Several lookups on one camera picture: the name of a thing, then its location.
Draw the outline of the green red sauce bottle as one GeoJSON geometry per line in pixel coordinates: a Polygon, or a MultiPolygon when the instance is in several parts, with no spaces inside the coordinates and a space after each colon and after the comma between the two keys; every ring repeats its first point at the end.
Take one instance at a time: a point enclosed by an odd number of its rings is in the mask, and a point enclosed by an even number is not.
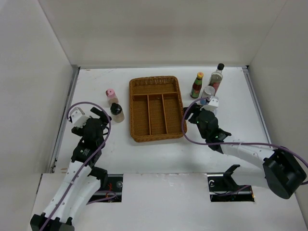
{"type": "Polygon", "coordinates": [[[202,72],[198,72],[196,79],[192,85],[190,97],[193,99],[197,99],[199,97],[200,91],[202,89],[202,82],[203,82],[204,74],[202,72]]]}

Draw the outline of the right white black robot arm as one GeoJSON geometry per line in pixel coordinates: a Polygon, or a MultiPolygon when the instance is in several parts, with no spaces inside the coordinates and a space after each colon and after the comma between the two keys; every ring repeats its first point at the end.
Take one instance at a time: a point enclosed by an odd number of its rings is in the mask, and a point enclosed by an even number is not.
{"type": "Polygon", "coordinates": [[[299,164],[302,158],[291,150],[269,143],[244,142],[222,130],[211,111],[197,103],[184,108],[183,121],[195,124],[203,143],[211,150],[237,157],[260,169],[260,173],[236,175],[240,165],[233,165],[221,178],[226,189],[234,191],[239,186],[254,185],[268,188],[275,195],[289,199],[294,192],[308,183],[307,174],[299,164]]]}

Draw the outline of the black cap spice bottle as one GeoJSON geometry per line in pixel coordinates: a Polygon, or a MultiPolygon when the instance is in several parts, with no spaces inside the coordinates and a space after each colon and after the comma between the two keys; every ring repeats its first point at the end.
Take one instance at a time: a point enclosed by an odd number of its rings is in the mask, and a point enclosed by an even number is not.
{"type": "Polygon", "coordinates": [[[111,111],[112,119],[115,122],[120,123],[125,119],[123,109],[121,105],[119,105],[118,103],[112,103],[110,107],[110,111],[111,111]]]}

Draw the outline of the pink cap spice jar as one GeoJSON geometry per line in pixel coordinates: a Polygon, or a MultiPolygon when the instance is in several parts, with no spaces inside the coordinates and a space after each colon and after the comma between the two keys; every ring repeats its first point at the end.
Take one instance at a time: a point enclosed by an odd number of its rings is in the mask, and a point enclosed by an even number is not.
{"type": "Polygon", "coordinates": [[[109,103],[109,105],[111,106],[113,103],[118,103],[118,98],[115,94],[114,89],[107,89],[105,91],[105,94],[107,96],[107,101],[109,103]]]}

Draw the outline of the grey lid blue label jar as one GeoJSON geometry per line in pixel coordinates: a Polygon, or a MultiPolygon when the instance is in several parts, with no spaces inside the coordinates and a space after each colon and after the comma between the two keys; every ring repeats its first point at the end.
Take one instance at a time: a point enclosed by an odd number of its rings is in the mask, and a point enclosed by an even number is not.
{"type": "Polygon", "coordinates": [[[212,86],[205,86],[203,92],[202,92],[202,95],[201,95],[201,98],[211,98],[212,96],[215,95],[215,88],[212,87],[212,86]]]}

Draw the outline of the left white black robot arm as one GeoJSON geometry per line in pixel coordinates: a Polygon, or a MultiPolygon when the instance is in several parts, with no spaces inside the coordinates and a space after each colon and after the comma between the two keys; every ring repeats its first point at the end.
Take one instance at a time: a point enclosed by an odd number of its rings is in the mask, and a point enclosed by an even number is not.
{"type": "Polygon", "coordinates": [[[31,218],[30,227],[34,231],[73,231],[90,198],[108,186],[107,170],[95,164],[109,137],[111,117],[102,108],[93,107],[90,111],[95,118],[86,116],[79,107],[69,114],[68,119],[74,125],[71,132],[81,139],[56,194],[40,215],[31,218]]]}

